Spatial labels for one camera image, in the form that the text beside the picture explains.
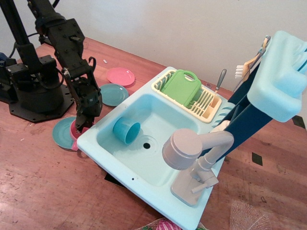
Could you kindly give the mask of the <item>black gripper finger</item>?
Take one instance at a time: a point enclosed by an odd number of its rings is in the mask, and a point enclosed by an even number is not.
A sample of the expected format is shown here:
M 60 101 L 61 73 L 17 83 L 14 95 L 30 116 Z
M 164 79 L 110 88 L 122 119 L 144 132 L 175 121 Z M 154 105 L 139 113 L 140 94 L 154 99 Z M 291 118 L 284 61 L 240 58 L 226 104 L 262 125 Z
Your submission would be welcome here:
M 84 116 L 83 115 L 77 115 L 75 119 L 75 128 L 77 132 L 82 132 L 84 125 Z
M 94 125 L 94 117 L 87 117 L 85 119 L 84 127 L 92 127 Z

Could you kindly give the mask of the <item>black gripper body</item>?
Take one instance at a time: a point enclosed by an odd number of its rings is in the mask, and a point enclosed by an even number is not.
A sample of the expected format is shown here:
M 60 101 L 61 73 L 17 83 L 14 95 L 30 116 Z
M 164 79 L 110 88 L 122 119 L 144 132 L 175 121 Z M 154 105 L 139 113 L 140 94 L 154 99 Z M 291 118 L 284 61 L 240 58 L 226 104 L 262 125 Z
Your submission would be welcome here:
M 102 94 L 94 77 L 80 77 L 72 82 L 72 86 L 77 117 L 83 120 L 99 117 L 102 111 Z

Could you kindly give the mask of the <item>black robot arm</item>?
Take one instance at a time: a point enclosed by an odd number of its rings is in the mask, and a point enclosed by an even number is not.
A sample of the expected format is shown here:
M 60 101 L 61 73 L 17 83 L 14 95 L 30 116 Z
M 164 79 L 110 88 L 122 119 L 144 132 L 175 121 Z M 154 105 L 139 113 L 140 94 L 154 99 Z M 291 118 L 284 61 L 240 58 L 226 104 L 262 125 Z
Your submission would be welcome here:
M 0 99 L 11 114 L 38 123 L 62 117 L 76 104 L 75 128 L 90 128 L 102 110 L 102 94 L 94 78 L 96 60 L 83 59 L 84 35 L 74 19 L 55 11 L 48 0 L 30 0 L 40 43 L 54 48 L 54 55 L 39 57 L 30 42 L 12 0 L 1 10 L 15 39 L 12 56 L 0 56 Z

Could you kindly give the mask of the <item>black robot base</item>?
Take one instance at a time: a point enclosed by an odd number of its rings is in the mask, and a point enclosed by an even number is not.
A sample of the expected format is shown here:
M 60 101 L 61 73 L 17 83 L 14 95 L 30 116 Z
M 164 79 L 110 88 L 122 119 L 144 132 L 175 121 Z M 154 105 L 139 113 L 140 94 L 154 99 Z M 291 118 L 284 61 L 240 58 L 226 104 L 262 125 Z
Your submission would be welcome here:
M 61 118 L 73 99 L 56 60 L 51 55 L 35 57 L 34 69 L 0 55 L 0 100 L 10 113 L 33 123 Z

